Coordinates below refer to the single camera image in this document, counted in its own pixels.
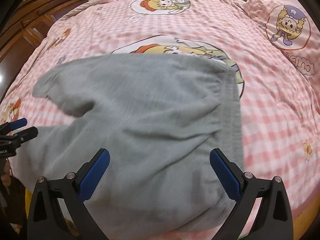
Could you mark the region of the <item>grey knit pants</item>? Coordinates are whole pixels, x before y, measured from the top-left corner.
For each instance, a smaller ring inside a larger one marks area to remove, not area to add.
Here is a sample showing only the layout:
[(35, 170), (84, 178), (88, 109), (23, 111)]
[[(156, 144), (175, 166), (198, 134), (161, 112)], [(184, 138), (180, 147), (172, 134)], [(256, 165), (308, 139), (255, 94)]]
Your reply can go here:
[(75, 119), (40, 127), (18, 149), (13, 173), (29, 190), (105, 148), (111, 163), (86, 206), (111, 239), (213, 229), (230, 214), (209, 154), (244, 164), (235, 67), (178, 54), (90, 57), (46, 72), (33, 96)]

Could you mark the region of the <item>colourful bed sheet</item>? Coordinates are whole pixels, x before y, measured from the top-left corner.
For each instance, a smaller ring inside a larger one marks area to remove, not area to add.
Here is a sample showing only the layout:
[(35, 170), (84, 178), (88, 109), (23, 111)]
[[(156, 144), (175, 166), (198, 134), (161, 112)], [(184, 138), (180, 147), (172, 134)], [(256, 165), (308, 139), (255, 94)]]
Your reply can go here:
[(308, 230), (317, 216), (318, 207), (315, 202), (311, 203), (303, 212), (293, 221), (293, 239), (300, 239)]

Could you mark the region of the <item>yellow fleece garment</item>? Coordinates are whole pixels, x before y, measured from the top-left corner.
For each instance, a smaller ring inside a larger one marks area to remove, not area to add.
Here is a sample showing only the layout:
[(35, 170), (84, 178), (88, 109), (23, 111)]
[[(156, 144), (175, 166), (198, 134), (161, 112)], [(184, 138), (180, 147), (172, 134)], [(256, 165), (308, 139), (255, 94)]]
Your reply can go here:
[(14, 222), (18, 239), (82, 239), (74, 223), (63, 217), (58, 200), (49, 195), (48, 181), (37, 184), (34, 194), (24, 188), (15, 196), (15, 214), (21, 215)]

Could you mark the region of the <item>dark wooden wardrobe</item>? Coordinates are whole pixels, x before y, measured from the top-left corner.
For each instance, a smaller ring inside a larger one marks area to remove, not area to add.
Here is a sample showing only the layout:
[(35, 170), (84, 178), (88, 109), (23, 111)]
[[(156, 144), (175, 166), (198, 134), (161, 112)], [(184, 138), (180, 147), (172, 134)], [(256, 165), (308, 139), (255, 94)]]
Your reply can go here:
[(24, 0), (1, 32), (1, 99), (63, 15), (88, 0)]

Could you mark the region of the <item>pink checkered cartoon duvet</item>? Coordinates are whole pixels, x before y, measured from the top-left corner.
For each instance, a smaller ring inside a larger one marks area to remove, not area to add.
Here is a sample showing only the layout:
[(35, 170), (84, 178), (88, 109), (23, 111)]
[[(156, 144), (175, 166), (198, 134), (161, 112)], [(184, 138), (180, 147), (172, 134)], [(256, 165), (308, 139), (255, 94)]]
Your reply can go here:
[(10, 159), (37, 178), (111, 163), (90, 214), (110, 239), (209, 239), (229, 215), (220, 148), (280, 176), (294, 218), (319, 207), (319, 30), (280, 0), (92, 0), (49, 30), (1, 103), (39, 135)]

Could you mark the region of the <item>pink checkered cartoon pillow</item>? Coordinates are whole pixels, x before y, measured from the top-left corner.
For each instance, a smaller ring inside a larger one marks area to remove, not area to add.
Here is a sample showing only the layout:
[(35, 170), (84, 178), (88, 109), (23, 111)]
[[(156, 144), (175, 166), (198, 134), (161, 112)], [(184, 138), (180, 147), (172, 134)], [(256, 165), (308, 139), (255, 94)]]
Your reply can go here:
[(236, 0), (245, 62), (270, 68), (319, 93), (319, 30), (302, 6), (281, 0)]

